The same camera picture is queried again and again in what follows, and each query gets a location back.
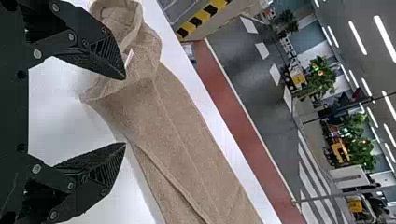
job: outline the yellow and black hazard stripe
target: yellow and black hazard stripe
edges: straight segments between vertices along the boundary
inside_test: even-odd
[[[176,31],[178,39],[183,39],[195,31],[200,25],[209,21],[216,13],[224,9],[232,0],[210,0],[210,3],[199,10]]]

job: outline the green plant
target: green plant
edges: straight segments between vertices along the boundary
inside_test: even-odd
[[[275,17],[271,23],[279,39],[286,37],[288,33],[299,31],[297,19],[289,9],[284,10],[279,16]]]
[[[336,80],[335,73],[327,65],[327,60],[320,56],[311,60],[310,75],[306,76],[308,85],[304,86],[302,90],[296,93],[296,97],[303,98],[307,94],[319,94],[320,98],[328,91],[335,93],[334,83]]]
[[[290,10],[284,10],[282,13],[280,13],[277,17],[273,19],[274,24],[281,24],[281,23],[289,23],[291,21],[296,20],[296,17],[294,16],[294,13]]]
[[[372,171],[377,163],[377,158],[371,155],[374,146],[371,140],[366,138],[353,139],[347,144],[351,164],[361,165],[366,171]]]
[[[347,142],[360,138],[364,132],[366,114],[353,114],[345,117],[344,125],[341,128],[341,135]]]
[[[299,29],[298,29],[298,22],[297,22],[297,21],[292,21],[292,22],[290,22],[290,23],[288,24],[288,26],[286,27],[286,31],[287,31],[287,32],[292,32],[292,33],[298,32],[298,31],[299,31]]]

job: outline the red stripe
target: red stripe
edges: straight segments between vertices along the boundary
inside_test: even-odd
[[[195,69],[279,219],[284,224],[306,224],[299,210],[291,204],[291,196],[286,185],[206,42],[197,41],[194,46],[197,59]]]

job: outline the fabric texture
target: fabric texture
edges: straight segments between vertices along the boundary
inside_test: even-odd
[[[109,27],[126,81],[98,76],[81,95],[134,145],[169,224],[262,223],[182,83],[161,62],[161,39],[133,1],[98,0],[92,15]]]

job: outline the white table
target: white table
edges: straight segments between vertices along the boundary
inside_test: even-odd
[[[70,2],[84,8],[88,5],[88,0]],[[144,0],[143,5],[146,22],[163,40],[163,63],[186,86],[262,219],[280,223],[157,1]],[[54,165],[115,142],[100,116],[78,99],[91,86],[91,77],[91,72],[54,58],[31,69],[29,148],[32,155]],[[129,151],[126,158],[112,192],[85,215],[68,223],[165,223],[133,153]]]

